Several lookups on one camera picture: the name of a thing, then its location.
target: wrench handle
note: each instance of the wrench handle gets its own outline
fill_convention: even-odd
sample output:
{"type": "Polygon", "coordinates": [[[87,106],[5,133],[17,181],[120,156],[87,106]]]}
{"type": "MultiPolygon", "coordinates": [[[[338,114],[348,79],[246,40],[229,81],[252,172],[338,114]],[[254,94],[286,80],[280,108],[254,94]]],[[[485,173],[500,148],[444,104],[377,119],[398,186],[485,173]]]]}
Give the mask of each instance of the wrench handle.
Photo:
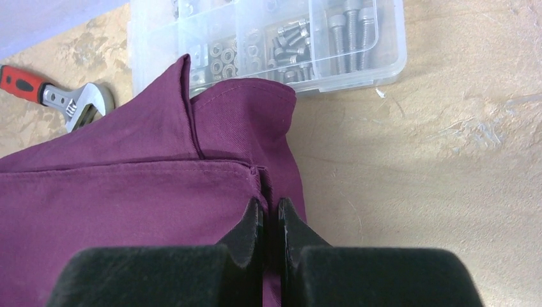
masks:
{"type": "Polygon", "coordinates": [[[26,70],[8,65],[0,67],[0,88],[18,98],[42,104],[43,91],[48,84],[44,78],[26,70]]]}

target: screw thread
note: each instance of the screw thread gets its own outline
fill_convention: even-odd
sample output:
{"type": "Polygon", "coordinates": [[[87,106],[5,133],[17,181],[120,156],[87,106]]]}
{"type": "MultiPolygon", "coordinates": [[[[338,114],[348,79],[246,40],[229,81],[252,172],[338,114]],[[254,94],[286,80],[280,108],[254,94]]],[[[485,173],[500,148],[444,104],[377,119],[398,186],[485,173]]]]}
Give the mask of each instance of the screw thread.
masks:
{"type": "Polygon", "coordinates": [[[361,22],[361,43],[360,48],[363,50],[359,57],[359,69],[365,70],[368,68],[369,51],[366,50],[369,44],[375,39],[375,21],[374,19],[365,19],[361,22]]]}
{"type": "MultiPolygon", "coordinates": [[[[354,52],[357,49],[357,18],[358,10],[350,10],[346,12],[346,26],[348,37],[348,50],[354,52]]],[[[351,53],[350,58],[350,72],[357,70],[357,54],[351,53]]]]}
{"type": "MultiPolygon", "coordinates": [[[[333,35],[335,38],[335,50],[337,55],[345,53],[345,39],[343,38],[343,27],[334,27],[333,35]]],[[[339,69],[339,74],[346,73],[346,59],[345,56],[337,57],[337,67],[339,69]]]]}
{"type": "Polygon", "coordinates": [[[292,40],[289,42],[290,46],[295,46],[296,43],[298,43],[300,40],[302,40],[304,37],[299,34],[298,36],[292,38],[292,40]]]}
{"type": "Polygon", "coordinates": [[[299,31],[292,32],[288,36],[285,36],[284,38],[286,39],[287,42],[289,42],[290,40],[294,39],[296,36],[300,35],[298,32],[299,31]]]}

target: bolt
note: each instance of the bolt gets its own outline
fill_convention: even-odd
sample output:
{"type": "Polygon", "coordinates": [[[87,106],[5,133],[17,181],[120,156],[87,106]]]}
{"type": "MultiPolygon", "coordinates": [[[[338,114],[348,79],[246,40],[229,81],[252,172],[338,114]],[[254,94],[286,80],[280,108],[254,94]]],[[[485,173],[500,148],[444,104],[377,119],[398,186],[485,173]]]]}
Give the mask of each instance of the bolt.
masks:
{"type": "Polygon", "coordinates": [[[298,56],[304,56],[305,53],[306,53],[306,50],[307,49],[301,47],[301,48],[298,48],[298,49],[286,49],[284,52],[286,54],[296,54],[298,56]]]}
{"type": "MultiPolygon", "coordinates": [[[[345,53],[345,39],[343,37],[343,28],[346,25],[345,16],[333,15],[329,17],[328,23],[335,39],[335,50],[337,55],[345,53]]],[[[339,74],[346,73],[346,60],[344,56],[337,57],[337,69],[339,70],[339,74]]]]}
{"type": "Polygon", "coordinates": [[[296,38],[300,34],[299,30],[295,30],[294,32],[290,33],[288,36],[279,36],[279,43],[281,43],[281,46],[287,47],[290,45],[290,41],[296,38]]]}
{"type": "Polygon", "coordinates": [[[284,54],[284,49],[281,47],[281,43],[279,43],[278,38],[273,38],[273,47],[275,48],[275,51],[273,52],[275,54],[276,58],[280,58],[284,54]]]}
{"type": "Polygon", "coordinates": [[[345,1],[345,15],[346,23],[348,27],[346,29],[346,35],[348,37],[348,50],[350,51],[350,72],[357,70],[357,22],[359,11],[363,8],[363,2],[361,0],[346,0],[345,1]]]}
{"type": "Polygon", "coordinates": [[[310,33],[307,31],[307,28],[302,28],[301,31],[299,31],[299,34],[292,38],[291,40],[288,40],[288,45],[294,46],[297,42],[300,40],[309,37],[310,33]]]}
{"type": "Polygon", "coordinates": [[[359,12],[360,23],[360,44],[361,52],[359,54],[359,70],[365,70],[369,66],[369,51],[366,50],[375,40],[375,10],[373,7],[367,7],[359,12]]]}
{"type": "Polygon", "coordinates": [[[269,60],[267,61],[267,68],[275,68],[278,66],[273,47],[269,48],[269,60]]]}
{"type": "Polygon", "coordinates": [[[286,59],[280,59],[279,65],[290,65],[290,64],[296,64],[297,63],[297,55],[290,56],[286,59]]]}
{"type": "Polygon", "coordinates": [[[297,24],[299,25],[300,28],[304,28],[310,25],[310,23],[311,21],[305,18],[301,18],[300,20],[297,21],[297,24]]]}
{"type": "Polygon", "coordinates": [[[280,83],[284,83],[284,75],[285,73],[287,72],[288,70],[284,67],[281,67],[278,69],[278,72],[279,72],[279,82],[280,83]]]}
{"type": "Polygon", "coordinates": [[[297,74],[297,82],[305,81],[305,79],[303,78],[303,72],[301,71],[301,69],[297,69],[295,73],[297,74]]]}
{"type": "Polygon", "coordinates": [[[311,78],[311,64],[309,62],[301,63],[299,65],[299,68],[303,70],[303,75],[305,76],[305,80],[310,80],[311,78]]]}
{"type": "Polygon", "coordinates": [[[277,28],[277,33],[279,33],[279,36],[284,36],[286,33],[290,32],[291,30],[297,29],[299,27],[299,24],[287,24],[285,26],[281,26],[277,28]]]}
{"type": "Polygon", "coordinates": [[[286,83],[295,82],[295,72],[289,70],[285,73],[284,77],[286,78],[286,83]]]}

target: stitching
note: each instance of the stitching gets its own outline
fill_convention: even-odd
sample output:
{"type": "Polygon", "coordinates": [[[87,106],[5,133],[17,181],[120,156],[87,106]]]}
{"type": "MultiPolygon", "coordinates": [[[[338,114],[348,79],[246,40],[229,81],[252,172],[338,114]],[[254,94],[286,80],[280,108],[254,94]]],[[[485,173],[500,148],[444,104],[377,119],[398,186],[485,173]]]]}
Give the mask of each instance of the stitching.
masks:
{"type": "MultiPolygon", "coordinates": [[[[243,176],[243,177],[246,177],[246,174],[245,173],[242,173],[242,172],[239,172],[239,171],[226,171],[226,170],[221,170],[221,169],[197,169],[197,168],[194,168],[194,169],[181,169],[181,168],[178,168],[178,169],[172,169],[172,166],[165,166],[165,167],[168,167],[168,169],[148,169],[150,167],[153,167],[154,165],[152,164],[155,164],[156,162],[151,162],[149,163],[148,165],[144,165],[143,167],[144,168],[139,168],[139,169],[119,169],[120,166],[133,166],[133,165],[136,165],[136,166],[141,166],[141,164],[113,164],[112,166],[90,166],[88,168],[77,168],[77,169],[53,169],[53,170],[47,170],[47,171],[29,171],[29,172],[24,172],[24,173],[3,173],[3,174],[0,174],[0,180],[12,180],[12,179],[37,179],[37,178],[43,178],[43,177],[46,177],[46,178],[50,178],[50,177],[73,177],[73,176],[81,176],[81,175],[89,175],[89,176],[93,176],[93,175],[109,175],[109,174],[113,174],[113,175],[117,175],[117,174],[127,174],[127,173],[156,173],[156,174],[170,174],[170,173],[176,173],[176,172],[179,172],[179,171],[185,171],[185,172],[217,172],[217,173],[231,173],[231,174],[236,174],[236,175],[239,175],[239,176],[243,176]],[[105,171],[99,171],[99,170],[95,170],[95,168],[108,168],[107,170],[105,171]],[[82,171],[89,171],[91,173],[88,173],[88,174],[82,174],[81,172],[82,171]]],[[[243,166],[241,164],[236,164],[236,165],[239,165],[239,166],[242,166],[243,168],[246,168],[248,174],[250,173],[250,168],[248,168],[247,166],[243,166]]]]}
{"type": "Polygon", "coordinates": [[[233,90],[237,90],[239,88],[256,88],[256,89],[259,89],[259,90],[263,90],[263,91],[266,91],[268,93],[271,93],[271,94],[274,94],[274,95],[277,95],[278,98],[280,98],[281,100],[285,101],[287,104],[289,104],[290,106],[295,106],[294,103],[280,95],[278,95],[277,93],[273,93],[272,91],[266,89],[266,88],[262,88],[261,86],[254,86],[254,85],[246,85],[246,84],[243,84],[243,85],[239,85],[239,86],[236,86],[234,88],[230,88],[228,90],[225,90],[223,91],[222,93],[220,94],[217,94],[216,96],[214,96],[213,98],[211,98],[210,100],[207,100],[204,104],[202,105],[199,105],[199,106],[196,106],[195,110],[199,110],[201,109],[202,107],[205,107],[207,104],[211,103],[212,101],[214,101],[215,99],[217,98],[220,98],[222,97],[223,95],[233,91],[233,90]]]}

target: purple cloth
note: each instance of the purple cloth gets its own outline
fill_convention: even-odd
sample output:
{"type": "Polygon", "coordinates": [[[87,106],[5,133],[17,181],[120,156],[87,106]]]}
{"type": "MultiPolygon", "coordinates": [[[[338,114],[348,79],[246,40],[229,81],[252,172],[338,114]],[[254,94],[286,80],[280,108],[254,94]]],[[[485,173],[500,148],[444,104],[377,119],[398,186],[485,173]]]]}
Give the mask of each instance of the purple cloth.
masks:
{"type": "Polygon", "coordinates": [[[305,218],[286,142],[294,91],[223,81],[189,99],[188,56],[96,123],[0,159],[0,306],[42,306],[95,246],[215,244],[251,197],[268,225],[264,306],[280,304],[277,203],[305,218]]]}

